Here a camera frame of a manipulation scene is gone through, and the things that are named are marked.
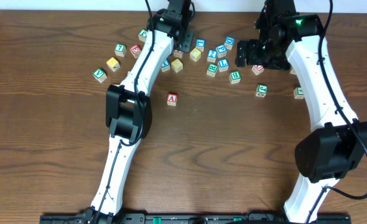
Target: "white background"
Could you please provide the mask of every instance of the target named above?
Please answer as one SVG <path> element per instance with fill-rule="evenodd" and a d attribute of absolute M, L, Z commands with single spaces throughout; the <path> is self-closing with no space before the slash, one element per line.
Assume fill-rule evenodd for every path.
<path fill-rule="evenodd" d="M 259 12 L 264 0 L 193 0 L 197 11 Z M 367 13 L 367 0 L 333 0 L 334 12 Z M 149 0 L 151 9 L 167 0 Z M 328 0 L 295 0 L 299 12 L 328 12 Z M 145 11 L 144 0 L 0 0 L 0 9 Z"/>

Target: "toy block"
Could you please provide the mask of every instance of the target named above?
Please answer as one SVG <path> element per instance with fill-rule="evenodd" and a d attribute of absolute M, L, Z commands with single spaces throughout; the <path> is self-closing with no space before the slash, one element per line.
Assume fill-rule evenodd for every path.
<path fill-rule="evenodd" d="M 294 99 L 304 99 L 304 92 L 302 91 L 301 87 L 297 87 L 294 90 Z"/>
<path fill-rule="evenodd" d="M 229 81 L 231 84 L 239 83 L 241 79 L 241 75 L 239 71 L 231 72 L 229 75 Z"/>
<path fill-rule="evenodd" d="M 141 48 L 137 44 L 132 46 L 129 50 L 131 51 L 134 58 L 138 58 L 142 52 Z"/>
<path fill-rule="evenodd" d="M 206 40 L 203 39 L 196 40 L 196 48 L 199 49 L 201 52 L 204 51 L 205 46 L 206 46 Z"/>
<path fill-rule="evenodd" d="M 224 58 L 224 59 L 218 61 L 218 69 L 219 69 L 220 72 L 227 71 L 228 68 L 229 68 L 228 59 Z"/>
<path fill-rule="evenodd" d="M 93 76 L 96 80 L 98 80 L 100 83 L 102 83 L 106 78 L 106 72 L 103 71 L 101 68 L 98 68 L 94 73 Z"/>
<path fill-rule="evenodd" d="M 141 31 L 139 31 L 138 33 L 139 40 L 146 42 L 146 35 L 147 35 L 147 30 L 142 29 Z"/>
<path fill-rule="evenodd" d="M 216 60 L 216 51 L 215 50 L 209 50 L 208 56 L 207 56 L 207 62 L 213 62 L 215 63 Z"/>
<path fill-rule="evenodd" d="M 127 48 L 124 44 L 117 44 L 114 52 L 116 53 L 116 56 L 125 57 Z"/>
<path fill-rule="evenodd" d="M 174 50 L 174 57 L 182 58 L 184 53 L 180 50 Z"/>
<path fill-rule="evenodd" d="M 257 91 L 256 91 L 256 96 L 265 97 L 267 92 L 268 92 L 268 86 L 258 85 Z"/>
<path fill-rule="evenodd" d="M 261 74 L 264 70 L 265 69 L 262 65 L 253 65 L 253 68 L 251 69 L 251 71 L 253 71 L 256 75 Z"/>
<path fill-rule="evenodd" d="M 194 48 L 190 52 L 190 59 L 194 60 L 195 62 L 197 62 L 201 56 L 202 56 L 202 52 L 199 51 L 197 48 Z"/>
<path fill-rule="evenodd" d="M 226 47 L 224 45 L 219 45 L 219 46 L 216 47 L 216 56 L 218 58 L 224 57 L 226 55 L 227 51 L 228 50 L 226 49 Z"/>
<path fill-rule="evenodd" d="M 171 62 L 172 70 L 175 72 L 179 72 L 184 68 L 183 63 L 179 59 L 175 59 L 173 62 Z"/>
<path fill-rule="evenodd" d="M 177 106 L 178 95 L 169 93 L 167 97 L 167 105 Z"/>
<path fill-rule="evenodd" d="M 216 71 L 218 70 L 218 66 L 216 66 L 216 64 L 211 63 L 208 66 L 207 69 L 207 75 L 211 76 L 211 77 L 215 77 Z"/>
<path fill-rule="evenodd" d="M 114 58 L 114 57 L 111 57 L 107 62 L 106 64 L 108 65 L 108 67 L 110 68 L 110 70 L 112 71 L 117 71 L 117 69 L 119 69 L 120 67 L 120 64 L 119 62 Z"/>
<path fill-rule="evenodd" d="M 235 38 L 226 37 L 225 43 L 223 45 L 226 47 L 226 49 L 232 50 L 234 44 L 235 44 Z"/>
<path fill-rule="evenodd" d="M 170 70 L 170 62 L 168 59 L 166 59 L 163 64 L 161 65 L 161 71 L 162 72 L 165 72 L 165 71 L 168 71 Z"/>
<path fill-rule="evenodd" d="M 296 72 L 294 71 L 294 68 L 290 66 L 290 74 L 296 75 Z"/>

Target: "table surface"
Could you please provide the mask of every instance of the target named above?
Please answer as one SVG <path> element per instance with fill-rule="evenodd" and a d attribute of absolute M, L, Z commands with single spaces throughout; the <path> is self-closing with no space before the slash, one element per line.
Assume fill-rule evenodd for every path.
<path fill-rule="evenodd" d="M 258 13 L 199 12 L 190 25 L 205 51 L 224 42 L 257 38 Z M 76 213 L 98 190 L 108 151 L 105 93 L 135 63 L 127 52 L 112 72 L 106 61 L 116 43 L 143 42 L 145 12 L 0 11 L 0 223 L 38 223 L 44 213 Z M 367 121 L 367 15 L 334 14 L 328 48 L 341 87 L 361 121 Z M 153 123 L 132 160 L 124 190 L 126 208 L 151 213 L 244 213 L 277 210 L 288 199 L 299 171 L 295 146 L 310 134 L 305 100 L 295 100 L 297 77 L 251 67 L 237 69 L 236 45 L 226 58 L 239 70 L 206 75 L 183 56 L 183 70 L 160 72 L 152 89 Z M 92 73 L 103 67 L 108 78 Z M 265 98 L 256 98 L 259 83 Z M 167 106 L 168 92 L 179 94 Z M 367 191 L 367 160 L 338 183 Z M 367 200 L 334 192 L 324 212 L 348 212 L 367 223 Z"/>

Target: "wooden table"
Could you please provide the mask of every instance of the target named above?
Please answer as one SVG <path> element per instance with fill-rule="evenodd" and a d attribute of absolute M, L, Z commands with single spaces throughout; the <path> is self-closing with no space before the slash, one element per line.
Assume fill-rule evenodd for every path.
<path fill-rule="evenodd" d="M 206 51 L 227 35 L 257 38 L 259 13 L 199 12 L 190 25 Z M 76 213 L 94 197 L 108 148 L 105 92 L 135 63 L 128 52 L 112 72 L 116 43 L 143 43 L 145 12 L 0 11 L 0 223 L 38 223 L 43 213 Z M 367 121 L 367 15 L 334 14 L 328 30 L 332 64 L 361 121 Z M 230 70 L 236 46 L 228 52 Z M 206 76 L 207 55 L 183 56 L 184 68 L 157 77 L 153 124 L 139 146 L 124 191 L 126 208 L 151 213 L 277 210 L 297 180 L 294 148 L 310 133 L 305 100 L 289 72 L 239 68 Z M 104 67 L 100 84 L 92 73 Z M 255 98 L 259 83 L 265 98 Z M 167 106 L 168 92 L 179 94 Z M 351 194 L 367 190 L 367 161 L 339 182 Z M 367 223 L 367 200 L 329 193 L 321 211 L 349 212 Z"/>

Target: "brown tabletop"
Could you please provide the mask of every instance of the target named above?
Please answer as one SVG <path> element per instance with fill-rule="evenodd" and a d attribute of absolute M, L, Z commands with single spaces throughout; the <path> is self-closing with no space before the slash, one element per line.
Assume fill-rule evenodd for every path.
<path fill-rule="evenodd" d="M 299 171 L 295 146 L 310 133 L 305 100 L 295 100 L 297 77 L 235 66 L 206 75 L 207 52 L 230 35 L 257 38 L 259 13 L 199 12 L 190 25 L 207 41 L 198 62 L 183 56 L 183 70 L 160 72 L 152 89 L 153 123 L 138 147 L 123 206 L 151 213 L 244 213 L 277 210 L 288 199 Z M 116 43 L 143 42 L 146 12 L 0 11 L 0 223 L 38 223 L 44 213 L 76 213 L 98 190 L 108 151 L 105 93 L 132 69 L 134 57 L 106 61 Z M 351 107 L 367 121 L 367 15 L 334 14 L 328 34 L 333 67 Z M 103 67 L 108 78 L 92 73 Z M 254 96 L 259 83 L 265 98 Z M 168 92 L 179 94 L 167 106 Z M 367 160 L 337 187 L 367 191 Z M 367 199 L 330 192 L 323 212 L 348 212 L 367 223 Z"/>

